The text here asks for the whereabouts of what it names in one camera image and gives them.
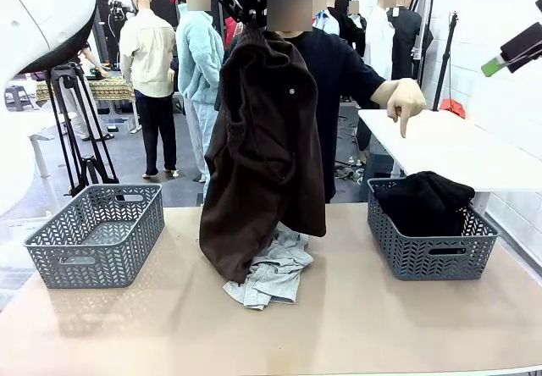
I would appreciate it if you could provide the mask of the person's left hand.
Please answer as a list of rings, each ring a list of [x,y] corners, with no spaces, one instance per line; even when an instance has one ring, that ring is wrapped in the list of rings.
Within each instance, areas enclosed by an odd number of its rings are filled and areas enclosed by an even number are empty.
[[[418,83],[413,79],[393,80],[390,82],[390,97],[387,102],[387,114],[395,123],[400,124],[402,138],[407,137],[409,119],[419,115],[427,106],[425,97]]]

